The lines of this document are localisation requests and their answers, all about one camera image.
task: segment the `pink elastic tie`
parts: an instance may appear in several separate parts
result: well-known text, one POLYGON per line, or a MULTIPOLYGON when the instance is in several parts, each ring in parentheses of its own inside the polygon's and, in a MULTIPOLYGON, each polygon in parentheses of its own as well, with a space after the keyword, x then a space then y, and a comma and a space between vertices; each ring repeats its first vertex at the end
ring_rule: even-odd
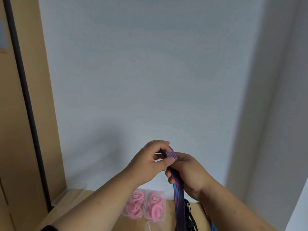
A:
POLYGON ((153 222, 158 222, 164 208, 164 203, 162 197, 157 194, 153 193, 150 197, 150 201, 147 204, 146 208, 146 216, 147 218, 152 218, 153 222))
POLYGON ((142 204, 144 202, 144 193, 140 190, 135 190, 133 195, 128 199, 125 205, 126 212, 132 220, 138 219, 142 215, 142 204))

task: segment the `black sleeve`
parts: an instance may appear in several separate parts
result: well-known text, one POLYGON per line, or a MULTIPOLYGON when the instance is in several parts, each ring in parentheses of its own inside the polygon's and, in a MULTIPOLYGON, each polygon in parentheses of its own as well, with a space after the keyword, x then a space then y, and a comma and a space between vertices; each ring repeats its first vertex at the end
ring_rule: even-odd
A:
POLYGON ((51 225, 47 225, 44 229, 41 231, 58 231, 55 227, 52 227, 51 225))

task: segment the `forearm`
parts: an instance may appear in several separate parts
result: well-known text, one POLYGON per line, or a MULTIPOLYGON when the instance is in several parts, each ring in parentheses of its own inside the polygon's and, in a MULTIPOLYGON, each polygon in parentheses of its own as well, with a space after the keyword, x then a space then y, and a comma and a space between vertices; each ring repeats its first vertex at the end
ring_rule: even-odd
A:
POLYGON ((202 191, 200 202, 219 231, 275 231, 214 179, 202 191))
POLYGON ((122 171, 53 225, 59 231, 109 231, 137 186, 133 177, 122 171))

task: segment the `blue striped strap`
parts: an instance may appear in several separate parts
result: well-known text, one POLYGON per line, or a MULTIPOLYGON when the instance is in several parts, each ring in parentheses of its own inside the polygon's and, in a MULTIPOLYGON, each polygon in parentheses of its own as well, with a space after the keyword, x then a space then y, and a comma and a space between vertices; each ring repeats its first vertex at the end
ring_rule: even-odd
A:
MULTIPOLYGON (((175 152, 170 148, 172 152, 166 152, 161 150, 164 157, 173 157, 175 161, 178 160, 175 152)), ((170 170, 175 183, 173 184, 174 192, 174 201, 175 201, 175 217, 176 217, 176 231, 185 231, 185 202, 184 202, 184 188, 183 180, 180 177, 180 174, 175 169, 168 167, 170 170)))

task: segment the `white label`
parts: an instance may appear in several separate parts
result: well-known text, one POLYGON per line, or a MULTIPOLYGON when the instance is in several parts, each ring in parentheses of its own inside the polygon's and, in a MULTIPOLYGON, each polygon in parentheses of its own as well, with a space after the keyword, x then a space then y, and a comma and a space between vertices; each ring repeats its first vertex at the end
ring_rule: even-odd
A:
POLYGON ((0 19, 0 49, 7 49, 4 23, 3 23, 2 19, 0 19))

